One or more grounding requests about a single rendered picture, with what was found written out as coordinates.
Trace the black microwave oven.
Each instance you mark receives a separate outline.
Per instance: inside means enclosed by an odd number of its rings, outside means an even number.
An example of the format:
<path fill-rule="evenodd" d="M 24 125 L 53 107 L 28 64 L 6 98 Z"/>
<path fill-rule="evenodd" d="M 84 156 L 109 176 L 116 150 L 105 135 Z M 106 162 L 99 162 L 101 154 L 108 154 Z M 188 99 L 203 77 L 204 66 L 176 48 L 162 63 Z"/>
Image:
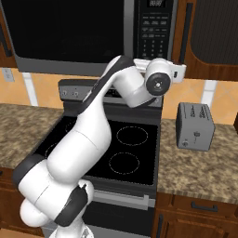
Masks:
<path fill-rule="evenodd" d="M 171 58 L 178 0 L 135 0 L 132 59 Z"/>

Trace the black microwave door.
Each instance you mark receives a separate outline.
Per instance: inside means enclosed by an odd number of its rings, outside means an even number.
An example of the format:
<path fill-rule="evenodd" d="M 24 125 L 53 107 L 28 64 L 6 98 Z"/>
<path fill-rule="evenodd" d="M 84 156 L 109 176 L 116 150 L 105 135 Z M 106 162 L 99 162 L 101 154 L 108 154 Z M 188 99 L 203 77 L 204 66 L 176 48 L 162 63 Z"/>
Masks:
<path fill-rule="evenodd" d="M 0 0 L 22 73 L 100 76 L 133 56 L 135 0 Z"/>

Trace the grey wall socket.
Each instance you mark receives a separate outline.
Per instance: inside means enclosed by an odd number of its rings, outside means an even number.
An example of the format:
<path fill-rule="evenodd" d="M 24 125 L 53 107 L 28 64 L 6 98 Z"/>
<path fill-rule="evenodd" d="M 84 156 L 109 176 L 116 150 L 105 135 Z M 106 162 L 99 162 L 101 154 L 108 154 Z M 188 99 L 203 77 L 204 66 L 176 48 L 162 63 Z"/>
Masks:
<path fill-rule="evenodd" d="M 2 74 L 6 82 L 14 82 L 14 77 L 10 68 L 3 68 Z"/>

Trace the black electric stove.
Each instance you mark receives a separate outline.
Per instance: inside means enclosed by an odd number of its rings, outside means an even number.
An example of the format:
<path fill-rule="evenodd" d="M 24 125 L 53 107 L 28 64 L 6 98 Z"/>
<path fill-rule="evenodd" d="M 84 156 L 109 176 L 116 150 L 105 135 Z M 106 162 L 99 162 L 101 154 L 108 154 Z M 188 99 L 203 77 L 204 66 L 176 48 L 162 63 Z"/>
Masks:
<path fill-rule="evenodd" d="M 130 109 L 115 88 L 104 98 L 112 142 L 84 175 L 95 191 L 156 198 L 163 99 Z"/>

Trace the brown wooden drawer front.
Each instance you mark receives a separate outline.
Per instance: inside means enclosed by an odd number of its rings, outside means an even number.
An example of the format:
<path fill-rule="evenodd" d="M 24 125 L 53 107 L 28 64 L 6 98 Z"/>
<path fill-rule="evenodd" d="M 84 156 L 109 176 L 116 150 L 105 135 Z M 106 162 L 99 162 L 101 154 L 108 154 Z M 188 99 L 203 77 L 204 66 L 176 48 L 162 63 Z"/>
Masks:
<path fill-rule="evenodd" d="M 203 214 L 238 221 L 238 205 L 158 192 L 156 207 L 177 212 Z"/>

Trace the brown cupboard door, dark panel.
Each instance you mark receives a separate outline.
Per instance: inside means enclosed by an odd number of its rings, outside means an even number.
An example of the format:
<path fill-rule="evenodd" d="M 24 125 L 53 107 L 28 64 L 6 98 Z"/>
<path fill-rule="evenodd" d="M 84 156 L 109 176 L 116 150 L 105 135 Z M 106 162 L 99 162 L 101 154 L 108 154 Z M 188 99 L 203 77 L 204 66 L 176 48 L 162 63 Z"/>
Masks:
<path fill-rule="evenodd" d="M 187 3 L 193 3 L 185 77 L 238 82 L 238 0 L 178 0 L 172 60 L 179 62 Z"/>

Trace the grey toaster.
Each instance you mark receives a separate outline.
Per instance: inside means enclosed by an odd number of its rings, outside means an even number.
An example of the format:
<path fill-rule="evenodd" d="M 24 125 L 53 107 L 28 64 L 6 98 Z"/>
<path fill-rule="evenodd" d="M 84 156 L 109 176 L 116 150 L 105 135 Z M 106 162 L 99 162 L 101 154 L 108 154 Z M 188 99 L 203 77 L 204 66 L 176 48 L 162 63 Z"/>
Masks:
<path fill-rule="evenodd" d="M 176 140 L 180 149 L 210 149 L 215 125 L 207 104 L 180 102 L 176 118 Z"/>

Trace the black oven door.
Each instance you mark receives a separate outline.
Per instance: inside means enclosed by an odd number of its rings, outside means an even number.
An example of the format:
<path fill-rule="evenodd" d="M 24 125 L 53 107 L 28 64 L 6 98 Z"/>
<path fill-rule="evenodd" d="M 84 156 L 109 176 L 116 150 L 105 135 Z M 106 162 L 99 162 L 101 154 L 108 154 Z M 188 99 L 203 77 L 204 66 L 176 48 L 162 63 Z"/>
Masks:
<path fill-rule="evenodd" d="M 93 198 L 83 219 L 96 238 L 105 233 L 113 238 L 150 238 L 154 206 L 155 199 L 150 197 L 147 210 L 95 202 Z"/>

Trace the brown wooden base cupboard door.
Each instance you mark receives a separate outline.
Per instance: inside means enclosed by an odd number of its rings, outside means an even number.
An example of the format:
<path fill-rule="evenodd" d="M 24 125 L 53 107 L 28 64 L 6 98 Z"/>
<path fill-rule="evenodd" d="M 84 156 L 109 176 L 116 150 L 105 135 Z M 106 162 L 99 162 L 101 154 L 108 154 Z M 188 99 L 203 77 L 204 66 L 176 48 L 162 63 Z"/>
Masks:
<path fill-rule="evenodd" d="M 236 221 L 164 209 L 157 209 L 154 213 L 152 238 L 156 238 L 160 214 L 164 215 L 161 238 L 238 238 Z"/>

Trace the brown wooden base cupboard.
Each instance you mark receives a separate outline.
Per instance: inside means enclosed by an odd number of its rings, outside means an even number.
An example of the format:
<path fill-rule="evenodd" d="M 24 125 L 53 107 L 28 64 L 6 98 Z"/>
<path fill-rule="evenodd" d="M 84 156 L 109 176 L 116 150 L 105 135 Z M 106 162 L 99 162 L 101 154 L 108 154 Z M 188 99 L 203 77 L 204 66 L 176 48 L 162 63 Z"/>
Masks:
<path fill-rule="evenodd" d="M 12 183 L 11 168 L 0 167 L 0 229 L 8 229 L 43 237 L 41 228 L 31 228 L 20 218 L 24 198 Z"/>

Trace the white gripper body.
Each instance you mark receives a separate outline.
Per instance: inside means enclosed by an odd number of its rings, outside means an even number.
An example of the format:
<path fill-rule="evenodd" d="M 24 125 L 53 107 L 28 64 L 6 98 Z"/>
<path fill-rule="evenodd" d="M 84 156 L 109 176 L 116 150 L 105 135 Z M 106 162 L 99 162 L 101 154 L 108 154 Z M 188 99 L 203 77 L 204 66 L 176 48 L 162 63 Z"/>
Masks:
<path fill-rule="evenodd" d="M 172 83 L 181 83 L 187 68 L 185 64 L 176 64 L 162 58 L 153 60 L 134 59 L 134 62 L 137 69 L 145 74 L 145 79 L 148 79 L 153 73 L 166 73 Z"/>

